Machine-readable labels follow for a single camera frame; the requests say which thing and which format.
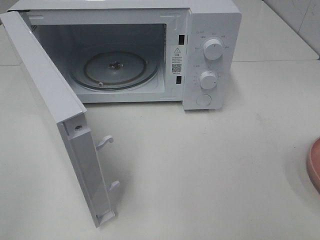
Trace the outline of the round door release button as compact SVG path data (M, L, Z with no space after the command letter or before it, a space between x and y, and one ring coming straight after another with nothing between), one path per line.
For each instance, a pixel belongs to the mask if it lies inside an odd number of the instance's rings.
M201 107L208 107L212 102L212 97L208 94L199 95L196 99L196 103Z

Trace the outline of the white microwave door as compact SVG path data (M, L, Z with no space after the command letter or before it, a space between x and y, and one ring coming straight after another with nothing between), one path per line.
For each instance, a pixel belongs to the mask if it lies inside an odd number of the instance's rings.
M36 102L60 134L93 222L99 227L116 215L108 194L120 183L105 183L97 153L113 137L107 135L95 144L85 106L34 36L30 23L17 11L2 13L0 20Z

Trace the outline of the white microwave oven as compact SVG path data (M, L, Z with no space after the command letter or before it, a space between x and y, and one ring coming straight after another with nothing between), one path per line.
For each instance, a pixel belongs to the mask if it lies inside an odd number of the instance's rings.
M20 0L5 13L18 12L75 95L84 104L181 102L185 110L219 109L242 15L231 0ZM203 43L219 38L223 55L206 59ZM84 87L69 73L72 53L107 44L153 48L161 57L157 73L129 89ZM200 86L201 73L217 74L212 89ZM197 97L211 96L209 106Z

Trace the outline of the pink round plate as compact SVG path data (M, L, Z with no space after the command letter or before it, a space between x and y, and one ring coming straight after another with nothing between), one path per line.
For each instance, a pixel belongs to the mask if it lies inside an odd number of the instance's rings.
M307 173L315 189L320 192L320 138L310 146L306 162Z

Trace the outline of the white microwave knob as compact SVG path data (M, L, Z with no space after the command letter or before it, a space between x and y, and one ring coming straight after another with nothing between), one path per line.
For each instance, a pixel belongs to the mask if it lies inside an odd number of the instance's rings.
M206 59L214 61L219 59L224 53L224 44L218 37L209 38L202 45L203 53Z
M218 83L218 76L214 71L205 71L199 76L200 87L204 90L213 89Z

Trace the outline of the glass microwave turntable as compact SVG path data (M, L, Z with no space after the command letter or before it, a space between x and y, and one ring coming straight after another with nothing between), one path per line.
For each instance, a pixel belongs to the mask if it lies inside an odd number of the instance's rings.
M158 71L161 56L151 47L111 43L76 49L69 74L83 87L120 91L149 81Z

